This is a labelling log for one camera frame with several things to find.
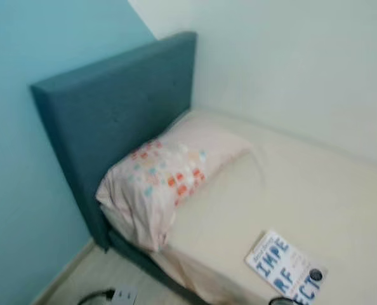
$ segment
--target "book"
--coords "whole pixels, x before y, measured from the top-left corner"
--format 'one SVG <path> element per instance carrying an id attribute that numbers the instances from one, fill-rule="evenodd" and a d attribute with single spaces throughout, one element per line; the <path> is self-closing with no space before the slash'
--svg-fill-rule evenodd
<path id="1" fill-rule="evenodd" d="M 311 305 L 328 270 L 290 245 L 274 231 L 267 232 L 245 258 L 246 263 L 284 297 Z"/>

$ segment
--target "pink pillowcase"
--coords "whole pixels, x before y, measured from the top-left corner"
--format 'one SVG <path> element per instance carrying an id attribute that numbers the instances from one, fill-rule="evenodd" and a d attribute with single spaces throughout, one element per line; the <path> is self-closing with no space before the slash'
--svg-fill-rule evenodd
<path id="1" fill-rule="evenodd" d="M 183 118 L 142 145 L 102 180 L 96 198 L 119 213 L 130 242 L 158 251 L 167 243 L 176 207 L 251 144 L 202 118 Z"/>

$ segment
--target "light wooden floor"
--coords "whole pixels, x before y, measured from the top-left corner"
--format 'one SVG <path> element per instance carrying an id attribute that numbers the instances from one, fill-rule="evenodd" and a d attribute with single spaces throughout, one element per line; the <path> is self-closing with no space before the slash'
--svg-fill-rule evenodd
<path id="1" fill-rule="evenodd" d="M 78 300 L 90 292 L 117 288 L 120 285 L 138 290 L 136 305 L 190 304 L 113 250 L 105 254 L 95 246 L 58 287 L 46 305 L 77 305 Z"/>

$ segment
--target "blue wall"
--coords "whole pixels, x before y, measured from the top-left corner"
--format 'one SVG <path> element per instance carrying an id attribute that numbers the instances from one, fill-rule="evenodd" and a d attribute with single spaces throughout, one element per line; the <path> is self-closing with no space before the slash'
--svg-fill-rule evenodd
<path id="1" fill-rule="evenodd" d="M 89 240 L 27 86 L 151 40 L 126 0 L 0 0 L 0 305 L 29 304 Z"/>

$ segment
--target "teal headboard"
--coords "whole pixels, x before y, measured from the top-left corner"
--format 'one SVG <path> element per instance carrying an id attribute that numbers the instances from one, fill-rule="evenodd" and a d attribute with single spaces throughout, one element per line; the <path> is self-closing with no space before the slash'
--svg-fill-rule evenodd
<path id="1" fill-rule="evenodd" d="M 95 191 L 111 165 L 190 108 L 197 36 L 184 32 L 31 86 L 95 241 L 108 224 Z"/>

